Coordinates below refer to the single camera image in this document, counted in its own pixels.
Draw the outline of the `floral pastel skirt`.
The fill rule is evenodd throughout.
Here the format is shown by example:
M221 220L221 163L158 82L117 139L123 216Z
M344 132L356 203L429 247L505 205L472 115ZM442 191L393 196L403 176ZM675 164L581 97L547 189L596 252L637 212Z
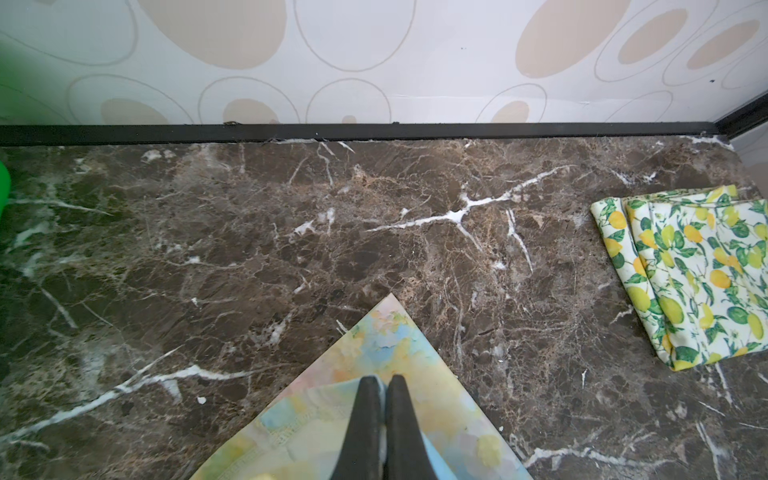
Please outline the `floral pastel skirt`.
M387 296L196 471L199 479L331 479L360 379L405 377L438 479L528 471L394 296Z

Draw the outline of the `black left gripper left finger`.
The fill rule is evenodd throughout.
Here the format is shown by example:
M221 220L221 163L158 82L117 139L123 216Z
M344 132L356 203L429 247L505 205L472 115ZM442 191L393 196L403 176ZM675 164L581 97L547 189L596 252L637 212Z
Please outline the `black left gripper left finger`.
M331 479L380 479L382 386L375 376L360 379L349 423Z

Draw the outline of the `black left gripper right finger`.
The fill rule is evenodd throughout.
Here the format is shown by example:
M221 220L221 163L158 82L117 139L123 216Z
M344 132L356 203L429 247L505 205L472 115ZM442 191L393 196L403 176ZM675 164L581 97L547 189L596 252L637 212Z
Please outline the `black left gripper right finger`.
M384 478L437 480L418 425L404 376L394 375L385 404L387 455Z

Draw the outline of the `lemon print green skirt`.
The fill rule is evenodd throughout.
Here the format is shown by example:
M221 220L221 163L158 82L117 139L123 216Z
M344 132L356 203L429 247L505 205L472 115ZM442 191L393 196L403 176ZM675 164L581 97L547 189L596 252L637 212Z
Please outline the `lemon print green skirt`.
M767 348L767 202L733 185L593 203L613 267L674 371Z

